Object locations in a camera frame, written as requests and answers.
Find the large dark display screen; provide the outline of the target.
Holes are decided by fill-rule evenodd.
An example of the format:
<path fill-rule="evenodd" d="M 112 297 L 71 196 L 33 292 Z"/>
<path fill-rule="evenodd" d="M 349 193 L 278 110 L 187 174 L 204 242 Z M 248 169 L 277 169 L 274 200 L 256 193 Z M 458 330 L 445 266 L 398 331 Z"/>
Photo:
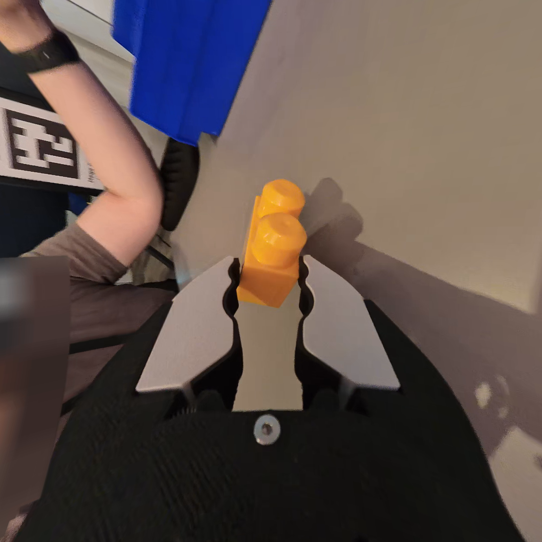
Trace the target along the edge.
<path fill-rule="evenodd" d="M 1 258 L 18 257 L 66 227 L 66 193 L 1 185 Z"/>

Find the blue plastic bin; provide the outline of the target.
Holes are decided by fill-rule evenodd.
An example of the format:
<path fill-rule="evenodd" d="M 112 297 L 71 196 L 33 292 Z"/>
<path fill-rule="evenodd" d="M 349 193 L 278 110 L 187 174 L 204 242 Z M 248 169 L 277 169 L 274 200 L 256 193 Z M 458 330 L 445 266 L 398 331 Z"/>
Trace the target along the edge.
<path fill-rule="evenodd" d="M 114 1 L 112 37 L 134 58 L 132 116 L 197 146 L 219 136 L 271 1 Z"/>

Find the person's left forearm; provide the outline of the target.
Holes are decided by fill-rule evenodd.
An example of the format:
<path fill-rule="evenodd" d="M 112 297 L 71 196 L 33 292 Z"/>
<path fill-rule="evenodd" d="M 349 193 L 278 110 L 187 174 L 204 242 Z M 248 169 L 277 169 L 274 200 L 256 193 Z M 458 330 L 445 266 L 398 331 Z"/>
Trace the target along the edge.
<path fill-rule="evenodd" d="M 80 61 L 30 75 L 105 187 L 77 219 L 124 267 L 156 234 L 164 193 L 150 150 L 124 110 Z"/>

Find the black-white marker sign stand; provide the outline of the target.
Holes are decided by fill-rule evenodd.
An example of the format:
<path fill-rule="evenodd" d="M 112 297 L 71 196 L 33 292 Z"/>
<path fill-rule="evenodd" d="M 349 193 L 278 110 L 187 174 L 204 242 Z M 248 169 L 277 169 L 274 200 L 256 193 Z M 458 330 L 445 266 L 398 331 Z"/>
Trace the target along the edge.
<path fill-rule="evenodd" d="M 59 115 L 41 99 L 4 88 L 1 184 L 90 196 L 104 190 Z"/>

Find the yellow two-stud block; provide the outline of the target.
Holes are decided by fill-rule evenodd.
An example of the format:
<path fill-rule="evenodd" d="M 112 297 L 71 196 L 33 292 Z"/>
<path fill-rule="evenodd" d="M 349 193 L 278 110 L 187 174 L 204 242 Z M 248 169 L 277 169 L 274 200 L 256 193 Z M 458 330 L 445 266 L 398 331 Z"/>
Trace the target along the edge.
<path fill-rule="evenodd" d="M 279 308 L 299 278 L 307 233 L 299 220 L 301 189 L 286 179 L 268 182 L 255 198 L 243 252 L 239 301 Z"/>

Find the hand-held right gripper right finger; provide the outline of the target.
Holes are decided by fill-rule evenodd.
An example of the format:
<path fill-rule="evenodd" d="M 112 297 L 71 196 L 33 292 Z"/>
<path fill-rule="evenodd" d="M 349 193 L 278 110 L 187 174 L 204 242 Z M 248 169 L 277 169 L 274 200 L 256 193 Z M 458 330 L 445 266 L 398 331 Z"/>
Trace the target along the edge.
<path fill-rule="evenodd" d="M 302 405 L 331 390 L 345 407 L 358 389 L 401 387 L 362 295 L 313 256 L 300 258 L 295 375 Z"/>

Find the black wrist band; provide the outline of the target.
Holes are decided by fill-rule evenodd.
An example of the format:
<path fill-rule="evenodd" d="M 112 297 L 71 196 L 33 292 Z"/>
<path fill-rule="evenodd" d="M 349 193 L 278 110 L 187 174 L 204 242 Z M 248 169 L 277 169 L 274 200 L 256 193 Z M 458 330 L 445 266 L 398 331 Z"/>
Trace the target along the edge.
<path fill-rule="evenodd" d="M 77 64 L 81 60 L 78 50 L 70 38 L 58 29 L 33 48 L 11 54 L 17 59 L 17 64 L 27 75 Z"/>

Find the person's left hand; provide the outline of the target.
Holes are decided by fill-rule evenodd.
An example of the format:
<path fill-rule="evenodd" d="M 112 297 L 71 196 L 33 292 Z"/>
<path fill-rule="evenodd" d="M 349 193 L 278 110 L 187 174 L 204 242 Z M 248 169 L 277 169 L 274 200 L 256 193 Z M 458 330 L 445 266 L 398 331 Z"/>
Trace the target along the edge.
<path fill-rule="evenodd" d="M 8 51 L 29 51 L 54 30 L 40 1 L 1 1 L 1 43 Z"/>

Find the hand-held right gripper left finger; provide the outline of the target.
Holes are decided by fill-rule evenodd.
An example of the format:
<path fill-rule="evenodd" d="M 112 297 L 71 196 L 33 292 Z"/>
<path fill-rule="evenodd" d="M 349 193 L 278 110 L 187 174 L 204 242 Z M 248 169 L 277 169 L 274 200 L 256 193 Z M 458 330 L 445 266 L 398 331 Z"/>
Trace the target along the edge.
<path fill-rule="evenodd" d="M 243 372 L 235 313 L 240 261 L 227 256 L 175 296 L 135 390 L 220 394 L 232 407 Z"/>

